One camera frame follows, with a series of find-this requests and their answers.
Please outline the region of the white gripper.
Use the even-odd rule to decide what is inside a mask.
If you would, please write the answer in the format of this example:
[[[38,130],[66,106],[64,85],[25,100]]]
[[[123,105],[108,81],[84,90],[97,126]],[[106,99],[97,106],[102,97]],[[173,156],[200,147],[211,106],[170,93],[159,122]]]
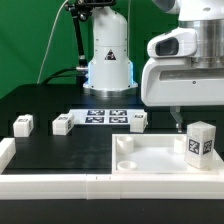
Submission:
[[[224,69],[193,69],[188,58],[151,58],[142,73],[141,99],[148,107],[171,106],[181,133],[179,106],[224,105]]]

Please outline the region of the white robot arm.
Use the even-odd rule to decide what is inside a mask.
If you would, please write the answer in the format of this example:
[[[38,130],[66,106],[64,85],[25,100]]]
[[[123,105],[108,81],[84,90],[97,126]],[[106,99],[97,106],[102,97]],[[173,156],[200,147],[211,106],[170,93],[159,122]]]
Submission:
[[[136,87],[148,107],[224,105],[224,0],[143,0],[128,18],[93,11],[88,94]]]

